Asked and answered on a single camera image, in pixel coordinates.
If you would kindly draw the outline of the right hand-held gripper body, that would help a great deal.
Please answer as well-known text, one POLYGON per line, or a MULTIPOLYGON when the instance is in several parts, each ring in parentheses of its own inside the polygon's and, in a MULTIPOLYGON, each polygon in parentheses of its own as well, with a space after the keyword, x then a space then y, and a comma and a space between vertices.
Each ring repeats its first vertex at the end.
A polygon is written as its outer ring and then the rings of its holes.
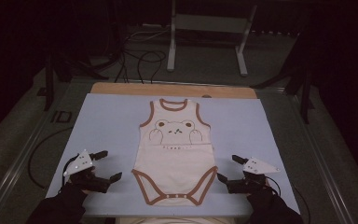
POLYGON ((244 177, 238 180, 228 180, 226 183, 229 193, 253 193, 266 186, 266 174, 279 173, 280 169, 257 158, 250 158, 241 164, 244 177))

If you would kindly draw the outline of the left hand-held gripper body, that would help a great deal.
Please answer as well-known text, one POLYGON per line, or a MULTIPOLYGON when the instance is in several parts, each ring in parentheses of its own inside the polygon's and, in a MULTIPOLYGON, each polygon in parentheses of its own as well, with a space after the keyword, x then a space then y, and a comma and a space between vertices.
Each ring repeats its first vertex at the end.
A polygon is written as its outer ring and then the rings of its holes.
POLYGON ((84 149, 64 165, 62 178, 68 177, 72 184, 82 190, 106 193, 111 185, 109 179, 97 177, 93 173, 93 162, 90 153, 84 149))

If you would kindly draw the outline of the cream baby bodysuit brown trim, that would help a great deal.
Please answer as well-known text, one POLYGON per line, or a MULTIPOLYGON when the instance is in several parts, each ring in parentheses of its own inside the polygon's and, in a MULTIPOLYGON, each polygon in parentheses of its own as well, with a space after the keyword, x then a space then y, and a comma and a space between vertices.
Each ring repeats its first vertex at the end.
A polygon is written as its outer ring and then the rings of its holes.
POLYGON ((200 104, 158 99, 139 128, 132 173, 148 205, 198 206, 217 173, 211 126, 200 104))

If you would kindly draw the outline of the person's right hand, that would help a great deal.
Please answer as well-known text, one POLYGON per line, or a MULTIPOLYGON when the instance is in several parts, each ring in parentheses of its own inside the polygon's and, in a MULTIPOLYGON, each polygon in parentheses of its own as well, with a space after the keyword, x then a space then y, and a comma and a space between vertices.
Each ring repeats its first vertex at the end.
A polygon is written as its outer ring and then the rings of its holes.
POLYGON ((255 191, 247 196, 247 200, 252 207, 268 207, 274 197, 271 188, 255 191))

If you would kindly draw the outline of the person's left hand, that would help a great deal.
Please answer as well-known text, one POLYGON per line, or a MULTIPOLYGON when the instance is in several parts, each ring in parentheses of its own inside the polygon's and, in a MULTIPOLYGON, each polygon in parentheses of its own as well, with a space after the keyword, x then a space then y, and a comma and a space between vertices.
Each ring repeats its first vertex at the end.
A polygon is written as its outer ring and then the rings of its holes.
POLYGON ((72 203, 83 203, 88 196, 81 188, 69 182, 61 188, 60 194, 66 201, 72 203))

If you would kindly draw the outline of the light blue mat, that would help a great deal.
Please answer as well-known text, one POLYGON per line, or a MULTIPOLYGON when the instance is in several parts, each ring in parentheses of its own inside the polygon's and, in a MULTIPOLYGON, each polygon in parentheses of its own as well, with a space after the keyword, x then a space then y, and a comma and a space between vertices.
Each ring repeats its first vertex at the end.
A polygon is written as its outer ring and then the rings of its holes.
MULTIPOLYGON (((215 180, 199 206, 155 206, 145 203, 131 171, 139 144, 139 126, 150 114, 150 96, 88 94, 48 189, 48 196, 62 185, 63 166, 77 153, 107 150, 96 161, 96 174, 107 178, 122 173, 106 193, 92 193, 84 202, 91 217, 247 217, 252 207, 241 194, 230 194, 215 180)), ((298 205, 276 146, 265 110, 257 99, 200 98, 200 116, 212 127, 214 157, 220 174, 242 176, 232 155, 257 158, 280 169, 272 175, 273 187, 293 210, 298 205)))

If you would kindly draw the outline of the black floor stand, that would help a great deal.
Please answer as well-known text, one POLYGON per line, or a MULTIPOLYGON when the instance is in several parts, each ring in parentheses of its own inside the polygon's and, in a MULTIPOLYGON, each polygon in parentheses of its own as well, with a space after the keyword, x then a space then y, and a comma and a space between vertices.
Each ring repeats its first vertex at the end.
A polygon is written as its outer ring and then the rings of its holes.
POLYGON ((296 95, 301 90, 300 116, 306 124, 309 124, 309 105, 310 105, 310 52, 312 50, 311 33, 307 30, 302 31, 296 38, 296 42, 285 59, 280 72, 261 83, 252 85, 253 89, 265 89, 287 77, 289 82, 284 87, 284 92, 288 95, 296 95))
POLYGON ((41 88, 37 95, 45 97, 44 110, 48 111, 54 102, 54 73, 57 71, 57 67, 61 63, 62 65, 72 66, 81 72, 85 73, 89 77, 95 79, 107 80, 108 77, 104 77, 96 73, 90 66, 87 66, 81 61, 75 60, 67 54, 59 51, 49 51, 46 53, 45 60, 45 86, 41 88))

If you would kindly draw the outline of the white metal stand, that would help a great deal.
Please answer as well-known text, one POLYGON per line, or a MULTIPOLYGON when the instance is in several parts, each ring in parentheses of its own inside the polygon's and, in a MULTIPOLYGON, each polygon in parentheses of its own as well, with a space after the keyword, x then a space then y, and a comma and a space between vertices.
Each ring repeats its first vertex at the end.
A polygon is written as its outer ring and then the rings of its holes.
POLYGON ((248 36, 251 32, 252 23, 257 10, 256 4, 251 4, 250 12, 243 18, 216 17, 203 15, 190 15, 176 12, 176 0, 172 0, 171 15, 171 42, 168 52, 167 70, 173 72, 175 69, 176 56, 176 30, 207 31, 241 34, 242 40, 235 47, 240 75, 248 75, 247 66, 244 59, 244 48, 248 36))

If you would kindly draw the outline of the black rectangular bracket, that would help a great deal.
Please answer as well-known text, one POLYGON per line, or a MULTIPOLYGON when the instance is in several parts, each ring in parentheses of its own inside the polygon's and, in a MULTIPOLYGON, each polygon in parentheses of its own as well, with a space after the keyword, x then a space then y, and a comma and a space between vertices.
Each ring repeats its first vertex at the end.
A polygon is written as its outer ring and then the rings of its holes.
POLYGON ((72 119, 70 111, 55 111, 50 122, 51 123, 69 123, 72 119))

